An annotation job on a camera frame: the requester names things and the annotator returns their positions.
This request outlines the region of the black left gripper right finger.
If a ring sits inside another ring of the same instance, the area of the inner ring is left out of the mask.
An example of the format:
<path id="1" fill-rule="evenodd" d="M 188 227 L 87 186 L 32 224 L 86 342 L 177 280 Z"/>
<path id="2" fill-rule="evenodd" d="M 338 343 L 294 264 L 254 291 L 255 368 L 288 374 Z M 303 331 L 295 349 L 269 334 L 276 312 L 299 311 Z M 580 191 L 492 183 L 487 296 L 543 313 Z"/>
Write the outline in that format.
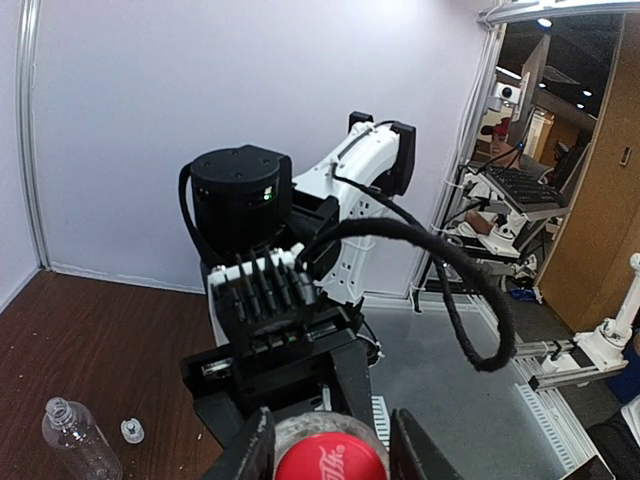
<path id="1" fill-rule="evenodd" d="M 462 480 L 411 412 L 391 415 L 389 469 L 391 480 Z"/>

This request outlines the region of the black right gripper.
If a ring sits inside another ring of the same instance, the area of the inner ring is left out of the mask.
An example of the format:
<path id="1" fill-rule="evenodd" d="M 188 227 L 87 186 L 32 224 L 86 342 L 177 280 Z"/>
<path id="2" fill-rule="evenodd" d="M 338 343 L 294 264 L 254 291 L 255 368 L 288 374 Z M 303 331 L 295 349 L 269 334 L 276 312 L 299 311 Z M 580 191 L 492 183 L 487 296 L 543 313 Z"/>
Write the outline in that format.
<path id="1" fill-rule="evenodd" d="M 261 407 L 276 421 L 310 412 L 324 388 L 332 411 L 374 427 L 365 346 L 349 328 L 241 360 L 226 344 L 182 359 L 180 370 L 196 415 L 217 440 L 233 439 Z"/>

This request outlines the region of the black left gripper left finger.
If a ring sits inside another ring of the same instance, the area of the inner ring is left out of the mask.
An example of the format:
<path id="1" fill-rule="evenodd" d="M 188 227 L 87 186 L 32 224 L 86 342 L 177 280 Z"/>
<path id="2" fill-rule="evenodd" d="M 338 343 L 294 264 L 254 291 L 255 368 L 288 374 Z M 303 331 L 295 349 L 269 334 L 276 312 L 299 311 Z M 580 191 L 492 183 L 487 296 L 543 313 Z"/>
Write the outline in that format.
<path id="1" fill-rule="evenodd" d="M 203 480 L 272 479 L 275 461 L 275 422 L 268 407 L 254 412 L 204 473 Z"/>

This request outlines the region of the red-label cola bottle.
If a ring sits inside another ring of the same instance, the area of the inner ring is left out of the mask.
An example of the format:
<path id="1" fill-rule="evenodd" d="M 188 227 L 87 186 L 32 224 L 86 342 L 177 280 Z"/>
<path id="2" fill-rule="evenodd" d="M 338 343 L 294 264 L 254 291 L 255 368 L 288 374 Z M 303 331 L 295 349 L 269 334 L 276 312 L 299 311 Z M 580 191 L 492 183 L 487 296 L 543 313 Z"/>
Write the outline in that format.
<path id="1" fill-rule="evenodd" d="M 314 411 L 279 422 L 275 432 L 273 477 L 280 460 L 294 444 L 312 435 L 335 432 L 347 433 L 368 443 L 382 459 L 388 478 L 390 477 L 389 455 L 386 447 L 378 439 L 374 430 L 353 417 L 335 412 Z"/>

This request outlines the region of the red bottle cap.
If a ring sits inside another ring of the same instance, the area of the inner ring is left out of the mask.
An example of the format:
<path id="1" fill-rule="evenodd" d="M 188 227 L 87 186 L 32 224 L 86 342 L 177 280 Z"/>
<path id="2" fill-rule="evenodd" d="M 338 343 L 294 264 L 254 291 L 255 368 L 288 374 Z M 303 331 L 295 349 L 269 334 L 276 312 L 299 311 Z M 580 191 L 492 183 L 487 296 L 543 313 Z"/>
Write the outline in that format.
<path id="1" fill-rule="evenodd" d="M 385 480 L 380 456 L 364 440 L 321 433 L 294 444 L 275 470 L 276 480 Z"/>

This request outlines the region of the white bottle cap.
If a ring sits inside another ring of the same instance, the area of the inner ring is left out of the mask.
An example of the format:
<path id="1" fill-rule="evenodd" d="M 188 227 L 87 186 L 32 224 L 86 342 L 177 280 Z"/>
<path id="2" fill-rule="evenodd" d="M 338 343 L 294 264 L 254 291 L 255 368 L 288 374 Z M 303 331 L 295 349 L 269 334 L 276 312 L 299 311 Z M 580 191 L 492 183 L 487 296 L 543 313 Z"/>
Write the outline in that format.
<path id="1" fill-rule="evenodd" d="M 123 439 L 132 445 L 140 444 L 145 438 L 145 431 L 137 418 L 125 419 L 121 422 L 120 430 Z"/>

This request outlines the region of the clear plastic bottle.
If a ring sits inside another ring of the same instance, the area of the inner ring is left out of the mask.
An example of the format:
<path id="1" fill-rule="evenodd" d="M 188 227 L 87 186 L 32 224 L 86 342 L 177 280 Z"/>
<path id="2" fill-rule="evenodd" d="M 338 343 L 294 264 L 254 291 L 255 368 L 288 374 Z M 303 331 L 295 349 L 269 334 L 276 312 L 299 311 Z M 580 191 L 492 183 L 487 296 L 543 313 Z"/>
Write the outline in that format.
<path id="1" fill-rule="evenodd" d="M 62 397 L 49 399 L 41 430 L 73 479 L 123 478 L 117 455 L 85 405 Z"/>

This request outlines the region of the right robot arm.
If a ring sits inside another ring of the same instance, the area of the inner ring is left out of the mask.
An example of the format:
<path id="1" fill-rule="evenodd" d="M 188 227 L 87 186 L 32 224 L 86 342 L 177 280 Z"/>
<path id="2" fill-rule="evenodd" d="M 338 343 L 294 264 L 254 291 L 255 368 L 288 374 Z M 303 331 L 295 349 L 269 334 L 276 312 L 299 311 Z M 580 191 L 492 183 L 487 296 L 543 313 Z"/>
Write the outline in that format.
<path id="1" fill-rule="evenodd" d="M 254 145 L 182 168 L 180 209 L 216 347 L 181 370 L 220 445 L 262 407 L 277 420 L 323 409 L 373 423 L 369 370 L 382 352 L 362 305 L 375 241 L 303 249 L 344 220 L 381 216 L 409 186 L 415 144 L 413 126 L 354 112 L 347 137 L 300 175 L 288 155 Z"/>

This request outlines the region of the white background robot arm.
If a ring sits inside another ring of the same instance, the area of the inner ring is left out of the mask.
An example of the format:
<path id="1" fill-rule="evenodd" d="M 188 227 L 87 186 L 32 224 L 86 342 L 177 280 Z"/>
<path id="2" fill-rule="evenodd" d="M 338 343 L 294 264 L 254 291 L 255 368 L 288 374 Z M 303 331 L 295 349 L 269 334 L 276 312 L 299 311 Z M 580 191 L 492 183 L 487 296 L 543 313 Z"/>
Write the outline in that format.
<path id="1" fill-rule="evenodd" d="M 591 332 L 578 333 L 574 341 L 602 373 L 623 369 L 623 350 L 632 338 L 632 324 L 639 309 L 639 254 L 630 257 L 634 278 L 615 318 L 606 318 Z"/>

